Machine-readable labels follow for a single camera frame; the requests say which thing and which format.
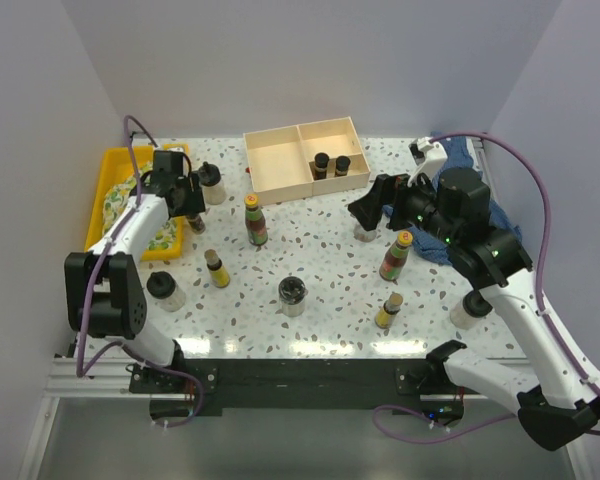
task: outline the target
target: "gray floor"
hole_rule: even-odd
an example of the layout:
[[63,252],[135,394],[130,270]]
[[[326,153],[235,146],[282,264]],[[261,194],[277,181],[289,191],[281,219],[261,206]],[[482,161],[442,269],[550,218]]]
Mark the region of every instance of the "gray floor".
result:
[[[462,424],[503,413],[474,401]],[[394,429],[432,435],[408,416]],[[170,430],[146,400],[63,400],[41,479],[572,479],[566,452],[546,452],[515,420],[435,446],[380,434],[363,411],[227,410]]]

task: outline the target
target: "terrazzo table surface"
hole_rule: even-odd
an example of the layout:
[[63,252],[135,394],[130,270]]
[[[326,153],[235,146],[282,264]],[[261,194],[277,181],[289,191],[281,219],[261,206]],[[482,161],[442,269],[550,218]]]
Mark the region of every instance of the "terrazzo table surface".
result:
[[[166,270],[187,295],[175,313],[160,309],[147,294],[150,321],[175,338],[187,357],[209,358],[419,358],[450,339],[467,343],[489,358],[523,358],[501,318],[490,314],[468,331],[449,321],[449,310],[470,291],[451,267],[439,266],[411,251],[397,282],[380,278],[378,267],[395,240],[383,219],[371,243],[353,238],[355,220],[346,205],[368,189],[271,205],[263,208],[269,241],[262,248],[247,240],[243,197],[251,191],[241,138],[158,139],[188,143],[194,168],[218,165],[228,198],[203,214],[206,231],[186,228],[183,255],[168,262],[142,262],[143,285],[151,272]],[[362,138],[371,182],[377,174],[415,169],[409,139]],[[146,145],[136,139],[134,145]],[[231,275],[225,289],[210,284],[203,253],[214,248]],[[280,311],[277,286],[288,275],[300,277],[309,293],[305,312],[287,318]],[[374,316],[391,292],[405,303],[393,326],[382,330]],[[105,344],[89,339],[87,356]],[[126,358],[119,349],[110,358]]]

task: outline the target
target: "sauce bottle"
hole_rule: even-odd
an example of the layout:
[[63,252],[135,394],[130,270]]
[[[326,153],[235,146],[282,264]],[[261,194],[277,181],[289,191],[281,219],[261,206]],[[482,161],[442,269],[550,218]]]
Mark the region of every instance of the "sauce bottle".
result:
[[207,261],[207,268],[211,275],[211,283],[218,288],[224,288],[229,285],[231,281],[229,272],[227,272],[216,251],[207,250],[204,252],[204,258]]
[[389,328],[393,323],[393,319],[400,311],[402,305],[402,295],[399,293],[392,293],[389,300],[384,302],[384,305],[376,315],[376,325],[380,328]]
[[316,180],[327,178],[327,167],[329,166],[329,155],[324,152],[317,153],[314,157],[313,168]]
[[407,263],[409,247],[411,247],[412,243],[413,235],[408,231],[403,230],[398,234],[398,238],[389,250],[387,250],[382,265],[380,265],[379,273],[383,279],[391,282],[400,276],[402,267]]
[[244,197],[245,220],[249,242],[257,247],[264,245],[269,240],[267,234],[267,222],[260,205],[258,205],[258,196],[250,193]]
[[191,230],[193,230],[193,233],[197,235],[200,235],[207,229],[199,213],[187,215],[187,222],[189,222],[189,226],[191,227]]
[[349,172],[349,165],[351,165],[349,157],[340,155],[336,158],[336,177],[346,177]]

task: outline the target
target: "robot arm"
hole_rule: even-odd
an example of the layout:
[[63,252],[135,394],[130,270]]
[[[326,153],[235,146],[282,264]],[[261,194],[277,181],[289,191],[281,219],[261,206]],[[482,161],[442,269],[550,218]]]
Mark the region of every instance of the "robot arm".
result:
[[[183,159],[182,152],[156,150],[149,182],[143,183],[140,205],[135,205],[134,188],[125,211],[109,232],[88,252],[71,253],[64,265],[69,324],[78,332],[89,276],[106,245],[112,242],[97,279],[103,291],[94,292],[92,297],[88,334],[121,341],[141,358],[159,366],[171,365],[179,347],[147,321],[147,302],[136,263],[169,218],[205,210],[198,174],[190,171],[185,175]],[[111,232],[118,227],[113,239]]]
[[[453,267],[500,315],[527,355],[536,376],[481,358],[460,342],[448,342],[427,358],[439,375],[498,401],[518,415],[527,433],[555,450],[589,431],[600,419],[600,399],[551,334],[534,299],[531,259],[511,232],[489,223],[490,190],[471,169],[452,168],[436,191],[419,174],[379,175],[370,192],[349,205],[365,230],[377,227],[382,207],[393,205],[388,227],[415,226],[447,245]],[[584,356],[562,321],[554,324],[600,388],[600,371]]]

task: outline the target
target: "yellow bottle cap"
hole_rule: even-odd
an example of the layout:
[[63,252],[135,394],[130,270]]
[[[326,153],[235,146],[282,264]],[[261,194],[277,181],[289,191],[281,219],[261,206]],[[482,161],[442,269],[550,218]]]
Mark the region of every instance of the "yellow bottle cap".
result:
[[406,230],[403,230],[398,234],[398,245],[400,245],[401,247],[408,247],[412,243],[413,235],[411,235],[411,233],[407,232]]
[[250,193],[246,197],[244,197],[244,204],[247,207],[257,207],[258,206],[258,196],[255,193]]

